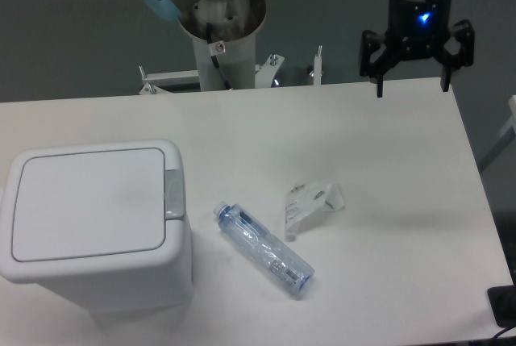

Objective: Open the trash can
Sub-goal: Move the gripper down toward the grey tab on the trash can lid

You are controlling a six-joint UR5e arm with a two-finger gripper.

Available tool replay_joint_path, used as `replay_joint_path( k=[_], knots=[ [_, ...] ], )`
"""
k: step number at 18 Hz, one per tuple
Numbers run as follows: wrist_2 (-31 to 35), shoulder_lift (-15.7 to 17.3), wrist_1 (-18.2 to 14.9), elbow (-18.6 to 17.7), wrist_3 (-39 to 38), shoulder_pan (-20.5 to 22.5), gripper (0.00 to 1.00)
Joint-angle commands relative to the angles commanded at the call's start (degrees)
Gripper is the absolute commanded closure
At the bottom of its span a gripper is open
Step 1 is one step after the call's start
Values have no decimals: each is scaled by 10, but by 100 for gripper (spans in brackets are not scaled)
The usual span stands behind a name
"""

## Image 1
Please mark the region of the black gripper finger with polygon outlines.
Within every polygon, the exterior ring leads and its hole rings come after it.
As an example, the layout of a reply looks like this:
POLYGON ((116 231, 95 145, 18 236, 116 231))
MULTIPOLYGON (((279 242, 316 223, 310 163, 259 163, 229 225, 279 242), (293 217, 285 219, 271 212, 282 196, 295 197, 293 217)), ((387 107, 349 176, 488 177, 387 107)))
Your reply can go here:
POLYGON ((440 87, 443 92, 448 92, 452 74, 463 67, 469 67, 474 63, 475 31, 468 19, 464 19, 438 34, 431 45, 431 56, 442 65, 440 87), (453 38, 458 43, 456 53, 450 53, 445 44, 453 38))
POLYGON ((379 34, 365 30, 360 38, 360 71, 377 86, 377 97, 383 97, 384 76, 404 59, 409 48, 409 38, 397 38, 387 31, 379 34))

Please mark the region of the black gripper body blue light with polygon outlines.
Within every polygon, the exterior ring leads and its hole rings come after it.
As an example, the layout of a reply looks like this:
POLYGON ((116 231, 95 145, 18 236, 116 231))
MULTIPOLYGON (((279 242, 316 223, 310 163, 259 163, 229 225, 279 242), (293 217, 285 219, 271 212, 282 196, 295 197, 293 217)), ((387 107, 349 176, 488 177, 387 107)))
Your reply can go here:
POLYGON ((450 39, 448 21, 452 0, 389 0, 384 55, 388 60, 434 58, 448 61, 444 47, 450 39))

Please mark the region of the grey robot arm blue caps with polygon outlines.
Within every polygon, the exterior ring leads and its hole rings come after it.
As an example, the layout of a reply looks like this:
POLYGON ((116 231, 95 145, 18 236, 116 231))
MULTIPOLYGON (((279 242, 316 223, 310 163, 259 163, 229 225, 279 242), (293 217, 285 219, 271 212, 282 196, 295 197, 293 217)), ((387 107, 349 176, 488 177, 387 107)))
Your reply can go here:
MULTIPOLYGON (((266 16, 265 0, 143 0, 166 21, 179 22, 193 41, 202 90, 275 86, 282 58, 256 64, 256 34, 266 16)), ((448 91, 452 74, 474 61, 475 31, 468 20, 449 24, 452 0, 389 0, 385 32, 363 31, 359 74, 382 87, 388 71, 409 60, 434 59, 448 91)))

